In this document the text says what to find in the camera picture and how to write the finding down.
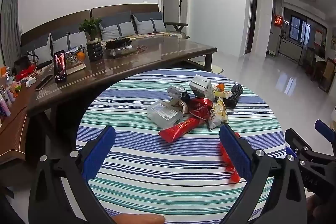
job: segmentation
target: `throw pillow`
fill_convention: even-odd
[[[139,34],[166,31],[161,12],[133,14],[133,17]]]
[[[103,40],[113,40],[135,34],[131,11],[102,18],[99,28]]]
[[[35,63],[37,61],[37,65],[39,65],[53,58],[51,56],[51,50],[50,50],[50,33],[42,35],[38,39],[35,39],[34,41],[30,42],[29,47],[33,47],[34,49],[28,53],[31,55],[38,56],[37,61],[37,58],[35,56],[28,55],[29,60],[32,63]]]
[[[51,31],[53,53],[61,50],[68,51],[75,46],[86,44],[85,32],[79,32],[78,27],[78,24],[74,24]]]

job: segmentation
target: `window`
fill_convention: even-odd
[[[302,22],[302,30],[301,30],[301,38],[300,38],[300,42],[301,44],[304,43],[305,41],[305,34],[306,34],[306,22]]]
[[[304,38],[304,44],[305,44],[305,45],[308,44],[308,41],[309,41],[309,35],[310,35],[310,25],[307,24],[307,25],[306,25],[306,35],[305,35],[305,38]]]
[[[298,40],[299,31],[300,31],[300,20],[296,17],[292,17],[291,31],[289,37],[293,38],[294,40]]]

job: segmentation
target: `striped tablecloth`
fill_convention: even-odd
[[[95,139],[106,125],[116,131],[115,145],[97,177],[89,185],[110,215],[155,213],[166,223],[218,224],[245,186],[231,184],[218,150],[219,127],[204,124],[173,144],[146,116],[146,108],[159,99],[169,100],[166,89],[186,87],[195,74],[212,84],[236,84],[223,76],[190,69],[163,69],[126,78],[105,90],[90,105],[77,133],[77,149]],[[237,107],[228,111],[230,126],[254,149],[285,156],[280,124],[267,104],[244,87]],[[261,211],[273,179],[268,179],[254,215]]]

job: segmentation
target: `smartphone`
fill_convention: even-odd
[[[41,82],[35,87],[36,91],[40,91],[52,78],[54,75],[47,75]]]
[[[65,63],[65,51],[59,51],[54,53],[54,75],[55,82],[66,81],[67,79],[67,67]]]

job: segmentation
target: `potted plant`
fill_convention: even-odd
[[[94,41],[98,33],[98,24],[101,22],[100,18],[94,19],[91,17],[90,20],[85,19],[83,23],[80,24],[78,28],[80,32],[86,32],[90,36],[90,40]]]
[[[90,61],[96,61],[103,57],[103,50],[100,39],[96,38],[98,33],[98,24],[100,22],[100,18],[94,19],[92,17],[90,20],[85,19],[78,28],[79,32],[86,32],[90,36],[90,41],[86,43],[87,53]]]

